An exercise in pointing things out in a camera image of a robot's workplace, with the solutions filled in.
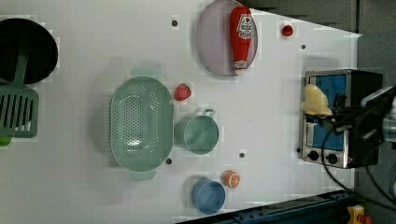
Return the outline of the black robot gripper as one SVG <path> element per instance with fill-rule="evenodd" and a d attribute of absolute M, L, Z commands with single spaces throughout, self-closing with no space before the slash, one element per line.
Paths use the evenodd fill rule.
<path fill-rule="evenodd" d="M 308 127 L 345 130 L 363 142 L 379 141 L 395 143 L 395 87 L 375 91 L 361 100 L 355 108 L 346 108 L 340 114 L 305 114 Z"/>

